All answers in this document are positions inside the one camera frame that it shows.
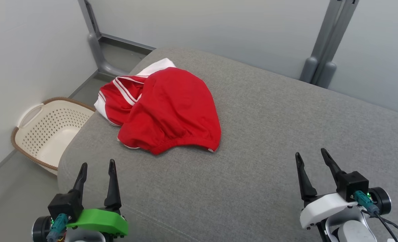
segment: laundry basket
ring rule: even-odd
[[[24,113],[12,132],[12,145],[57,175],[64,150],[94,111],[69,98],[48,99]]]

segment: gray metal bracket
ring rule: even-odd
[[[299,80],[311,83],[314,73],[316,72],[319,62],[323,57],[326,46],[329,42],[329,37],[332,34],[334,26],[338,20],[339,12],[342,6],[342,0],[330,0],[328,9],[326,10],[325,18],[323,19],[322,27],[317,36],[311,56],[305,61],[304,68]]]
[[[314,45],[299,80],[327,88],[336,71],[333,57],[350,23],[359,0],[331,0]]]
[[[111,76],[127,76],[129,72],[118,69],[117,67],[111,65],[104,57],[101,46],[97,35],[101,35],[99,28],[97,26],[96,19],[94,18],[93,9],[87,0],[78,0],[79,6],[81,8],[82,14],[84,15],[84,20],[87,25],[88,31],[90,32],[88,36],[88,44],[90,45],[91,52],[93,53],[94,61],[99,69],[99,72],[111,75]]]

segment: baseboard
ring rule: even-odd
[[[33,165],[35,164],[17,150],[13,150],[3,159],[0,163],[0,199],[15,187],[16,181],[21,176],[27,175],[27,171]]]
[[[114,80],[115,76],[99,72],[94,78],[105,82],[111,82]]]
[[[72,98],[73,96],[75,96],[79,90],[81,90],[91,79],[93,79],[94,77],[99,76],[100,79],[102,80],[107,80],[108,78],[111,77],[104,77],[103,74],[99,73],[99,70],[96,70],[89,78],[87,78],[87,80],[85,80],[84,83],[82,83],[70,96],[69,98]],[[17,152],[17,150],[13,150],[11,151],[11,153],[9,155],[7,155],[1,162],[0,162],[0,167],[2,167],[15,153]]]
[[[141,53],[144,55],[150,54],[156,48],[147,46],[144,44],[136,43],[130,40],[125,40],[119,37],[115,37],[109,34],[101,33],[101,37],[99,38],[99,42],[107,43],[113,46],[117,46],[119,48],[128,49],[137,53]]]

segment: fabric upholstery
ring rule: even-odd
[[[130,150],[117,141],[119,128],[95,113],[59,165],[59,188],[67,192],[88,163],[83,204],[95,208],[104,204],[115,159],[130,233],[119,241],[320,241],[316,228],[300,226],[295,153],[318,193],[332,193],[322,147],[343,170],[390,194],[385,217],[398,224],[397,112],[194,49],[156,49],[132,73],[166,57],[210,89],[219,149]],[[368,223],[378,241],[390,238],[377,219]]]

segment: brown basket rim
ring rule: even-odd
[[[90,110],[93,111],[93,112],[96,111],[95,108],[93,108],[93,107],[91,107],[91,106],[89,106],[89,105],[87,105],[87,104],[78,102],[78,101],[73,100],[73,99],[70,99],[70,98],[61,97],[61,96],[60,96],[60,97],[54,97],[54,98],[50,98],[50,99],[48,99],[48,100],[45,100],[45,101],[42,102],[42,104],[47,105],[48,103],[51,103],[51,102],[54,102],[54,101],[67,101],[67,102],[74,103],[74,104],[77,104],[77,105],[79,105],[79,106],[82,106],[82,107],[84,107],[84,108],[86,108],[86,109],[90,109]],[[49,168],[49,169],[57,170],[57,167],[55,167],[55,166],[53,166],[53,165],[50,165],[50,164],[47,164],[47,163],[45,163],[45,162],[43,162],[43,161],[40,161],[40,160],[36,159],[35,157],[29,155],[27,152],[25,152],[23,149],[21,149],[21,148],[16,144],[16,142],[15,142],[15,136],[16,136],[18,130],[19,130],[19,127],[15,127],[15,128],[13,129],[13,131],[12,131],[12,134],[11,134],[11,143],[12,143],[12,146],[14,146],[14,148],[15,148],[16,150],[18,150],[21,154],[25,155],[27,158],[29,158],[29,159],[32,160],[33,162],[36,162],[37,164],[42,165],[42,166],[44,166],[44,167],[47,167],[47,168]]]

